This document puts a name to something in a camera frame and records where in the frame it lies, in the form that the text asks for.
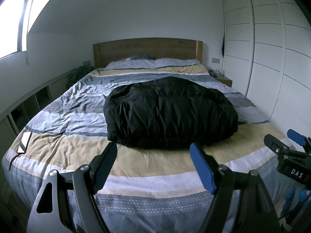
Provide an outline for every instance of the headboard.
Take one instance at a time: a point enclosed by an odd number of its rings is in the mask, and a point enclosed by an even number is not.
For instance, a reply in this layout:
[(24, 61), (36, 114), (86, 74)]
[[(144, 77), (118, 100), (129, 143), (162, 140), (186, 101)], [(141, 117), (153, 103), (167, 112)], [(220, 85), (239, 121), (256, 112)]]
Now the headboard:
[(156, 59), (197, 59), (202, 63), (203, 42), (166, 37), (131, 38), (94, 44), (93, 50), (95, 68), (104, 68), (112, 61), (142, 54)]

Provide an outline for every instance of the bolt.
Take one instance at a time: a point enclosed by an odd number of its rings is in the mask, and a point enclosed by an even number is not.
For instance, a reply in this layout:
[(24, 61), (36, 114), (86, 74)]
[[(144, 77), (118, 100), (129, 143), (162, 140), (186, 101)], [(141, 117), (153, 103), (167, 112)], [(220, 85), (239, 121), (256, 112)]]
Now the bolt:
[(82, 166), (80, 166), (80, 170), (81, 171), (87, 171), (88, 169), (89, 169), (89, 165), (82, 165)]
[(225, 165), (219, 165), (219, 166), (218, 166), (218, 169), (219, 169), (219, 170), (222, 170), (222, 171), (226, 171), (226, 170), (228, 169), (228, 167), (225, 166)]
[(50, 176), (54, 176), (55, 174), (57, 174), (57, 170), (52, 170), (52, 171), (50, 171), (50, 173), (49, 173)]
[(258, 172), (256, 170), (251, 170), (251, 176), (257, 176)]

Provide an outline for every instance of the electrical outlet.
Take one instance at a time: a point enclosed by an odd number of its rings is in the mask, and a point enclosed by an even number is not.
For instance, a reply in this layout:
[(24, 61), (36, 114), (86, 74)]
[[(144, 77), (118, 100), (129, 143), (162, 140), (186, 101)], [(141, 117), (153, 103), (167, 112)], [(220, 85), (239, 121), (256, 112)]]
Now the electrical outlet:
[(212, 63), (220, 63), (220, 59), (212, 58)]
[(91, 61), (88, 60), (88, 61), (83, 61), (83, 65), (91, 65)]

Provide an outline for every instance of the phone screen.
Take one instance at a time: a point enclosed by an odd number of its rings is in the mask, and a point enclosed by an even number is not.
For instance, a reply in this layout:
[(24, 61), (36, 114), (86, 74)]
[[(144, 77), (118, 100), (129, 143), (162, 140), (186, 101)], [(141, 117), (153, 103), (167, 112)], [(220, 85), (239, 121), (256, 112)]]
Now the phone screen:
[(27, 146), (28, 146), (31, 135), (32, 135), (32, 132), (30, 132), (30, 131), (23, 133), (23, 136), (21, 138), (21, 142), (18, 146), (17, 153), (19, 153), (19, 154), (26, 153)]

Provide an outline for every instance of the black jacket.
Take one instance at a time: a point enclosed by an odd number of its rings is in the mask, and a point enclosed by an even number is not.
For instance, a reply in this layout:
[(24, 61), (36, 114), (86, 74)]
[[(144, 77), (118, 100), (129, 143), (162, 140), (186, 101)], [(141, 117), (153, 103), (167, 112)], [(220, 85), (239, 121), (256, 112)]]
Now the black jacket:
[(108, 140), (126, 146), (210, 144), (238, 129), (237, 112), (223, 93), (175, 77), (115, 88), (104, 114)]

